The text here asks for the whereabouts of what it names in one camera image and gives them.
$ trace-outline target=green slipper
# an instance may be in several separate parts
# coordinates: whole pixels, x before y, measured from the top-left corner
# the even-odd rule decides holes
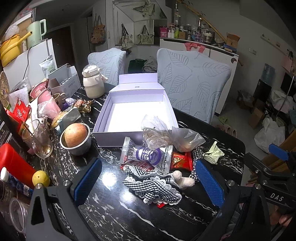
[[[228,118],[225,116],[219,116],[219,121],[225,125],[228,123]]]

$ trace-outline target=open white box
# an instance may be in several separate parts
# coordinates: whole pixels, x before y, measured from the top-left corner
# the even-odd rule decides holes
[[[169,129],[178,123],[157,73],[122,74],[119,85],[110,90],[94,126],[100,147],[122,147],[130,137],[142,145],[141,123],[145,115],[158,116]]]

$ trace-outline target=yellow saucepan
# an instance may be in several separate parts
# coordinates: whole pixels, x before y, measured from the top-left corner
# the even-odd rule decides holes
[[[10,39],[2,43],[0,47],[0,59],[2,66],[5,67],[13,59],[18,57],[21,53],[21,43],[32,35],[32,31],[27,33],[24,37],[20,38],[19,34],[13,35]]]

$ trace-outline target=black and white checkered cloth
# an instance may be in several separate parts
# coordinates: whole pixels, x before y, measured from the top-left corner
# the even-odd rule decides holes
[[[135,191],[135,194],[143,198],[144,203],[178,204],[182,195],[172,187],[179,187],[171,173],[163,174],[154,169],[143,171],[136,166],[124,168],[126,179],[122,183]]]
[[[190,178],[193,178],[196,182],[199,182],[199,179],[195,172],[195,164],[198,160],[202,158],[202,148],[201,146],[197,146],[194,150],[192,150],[193,170],[191,171],[191,174],[189,176]]]

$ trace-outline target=mint green pitcher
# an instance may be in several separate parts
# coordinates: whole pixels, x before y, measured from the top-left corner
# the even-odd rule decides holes
[[[41,24],[43,23],[44,32],[41,33]],[[27,27],[27,32],[32,31],[32,35],[27,38],[27,48],[33,47],[42,42],[42,36],[46,34],[46,20],[35,21]]]

